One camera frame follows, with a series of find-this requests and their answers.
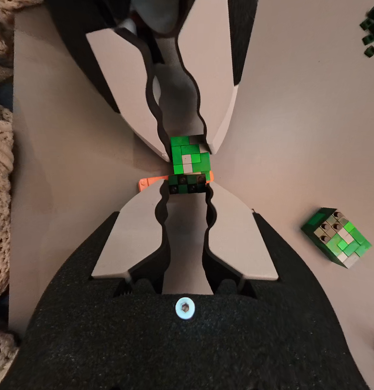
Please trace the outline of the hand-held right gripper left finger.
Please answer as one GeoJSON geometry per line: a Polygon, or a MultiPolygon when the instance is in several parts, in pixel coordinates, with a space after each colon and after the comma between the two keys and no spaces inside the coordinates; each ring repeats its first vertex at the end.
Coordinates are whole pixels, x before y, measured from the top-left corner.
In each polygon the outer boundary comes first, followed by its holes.
{"type": "Polygon", "coordinates": [[[169,197],[168,181],[160,179],[121,208],[92,278],[123,278],[128,284],[147,279],[162,294],[171,260],[165,226],[169,197]]]}

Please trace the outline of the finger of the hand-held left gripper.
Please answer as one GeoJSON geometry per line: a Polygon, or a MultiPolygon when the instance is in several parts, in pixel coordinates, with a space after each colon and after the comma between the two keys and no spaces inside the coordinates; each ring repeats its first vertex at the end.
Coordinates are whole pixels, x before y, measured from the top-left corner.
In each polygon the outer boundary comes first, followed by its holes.
{"type": "Polygon", "coordinates": [[[227,134],[238,92],[233,80],[228,1],[194,1],[176,41],[184,69],[198,88],[206,143],[216,154],[227,134]]]}
{"type": "Polygon", "coordinates": [[[86,34],[87,41],[117,108],[135,134],[166,162],[170,138],[159,106],[155,65],[163,57],[148,28],[104,28],[86,34]]]}

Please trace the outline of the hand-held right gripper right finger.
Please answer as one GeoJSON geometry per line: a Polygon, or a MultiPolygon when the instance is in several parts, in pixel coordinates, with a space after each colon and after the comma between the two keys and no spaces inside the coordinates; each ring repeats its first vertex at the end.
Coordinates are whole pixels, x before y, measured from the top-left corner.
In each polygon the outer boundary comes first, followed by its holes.
{"type": "Polygon", "coordinates": [[[278,281],[252,209],[215,182],[207,184],[205,200],[202,265],[212,292],[225,280],[242,295],[253,295],[251,281],[278,281]]]}

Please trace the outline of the dark green lego plate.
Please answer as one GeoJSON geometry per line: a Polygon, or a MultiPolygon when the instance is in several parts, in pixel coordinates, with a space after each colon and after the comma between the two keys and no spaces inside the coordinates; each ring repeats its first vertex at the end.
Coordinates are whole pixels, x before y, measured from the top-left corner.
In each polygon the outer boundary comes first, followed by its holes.
{"type": "Polygon", "coordinates": [[[191,194],[204,193],[206,191],[206,174],[177,174],[168,176],[169,193],[174,194],[191,194]]]}

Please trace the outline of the green white lego assembly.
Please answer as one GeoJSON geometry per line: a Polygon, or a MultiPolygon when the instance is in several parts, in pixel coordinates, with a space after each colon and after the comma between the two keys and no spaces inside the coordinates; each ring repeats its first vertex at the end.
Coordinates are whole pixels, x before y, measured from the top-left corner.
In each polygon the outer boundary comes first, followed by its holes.
{"type": "Polygon", "coordinates": [[[210,153],[202,134],[170,138],[173,171],[178,174],[205,174],[210,180],[210,153]]]}

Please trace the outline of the pile of dark green bricks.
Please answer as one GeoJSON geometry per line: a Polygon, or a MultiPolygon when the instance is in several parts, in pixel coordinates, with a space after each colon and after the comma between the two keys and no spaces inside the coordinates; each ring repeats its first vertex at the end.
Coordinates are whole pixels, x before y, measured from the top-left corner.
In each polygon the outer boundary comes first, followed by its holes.
{"type": "Polygon", "coordinates": [[[366,12],[365,18],[359,27],[366,34],[362,38],[362,43],[365,46],[364,55],[367,58],[372,58],[374,56],[374,6],[366,12]]]}

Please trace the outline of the person's left forearm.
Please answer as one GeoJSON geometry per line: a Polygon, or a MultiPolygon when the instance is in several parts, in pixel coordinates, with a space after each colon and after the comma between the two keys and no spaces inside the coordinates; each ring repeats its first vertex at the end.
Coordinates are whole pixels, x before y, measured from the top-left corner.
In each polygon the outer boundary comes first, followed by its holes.
{"type": "Polygon", "coordinates": [[[8,58],[12,54],[15,15],[26,7],[40,4],[43,0],[0,0],[0,58],[8,58]]]}

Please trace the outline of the green cube lego model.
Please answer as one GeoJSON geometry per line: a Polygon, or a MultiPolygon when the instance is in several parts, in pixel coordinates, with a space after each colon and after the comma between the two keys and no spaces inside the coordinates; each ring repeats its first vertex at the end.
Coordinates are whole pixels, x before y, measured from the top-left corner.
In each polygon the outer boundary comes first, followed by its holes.
{"type": "Polygon", "coordinates": [[[350,269],[372,244],[337,208],[321,207],[301,231],[333,263],[350,269]]]}

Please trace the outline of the orange brick separator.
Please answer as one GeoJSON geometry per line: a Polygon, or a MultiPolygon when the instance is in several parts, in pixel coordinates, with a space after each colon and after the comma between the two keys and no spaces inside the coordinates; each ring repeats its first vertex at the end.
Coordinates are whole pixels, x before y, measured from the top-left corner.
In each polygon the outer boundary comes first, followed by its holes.
{"type": "MultiPolygon", "coordinates": [[[[210,175],[210,178],[207,179],[206,183],[210,183],[210,182],[214,181],[214,173],[212,171],[210,171],[209,175],[210,175]]],[[[153,183],[155,183],[156,181],[161,180],[161,179],[168,180],[169,175],[150,177],[150,178],[141,178],[138,182],[139,191],[140,192],[143,191],[145,188],[149,187],[150,185],[152,185],[153,183]]]]}

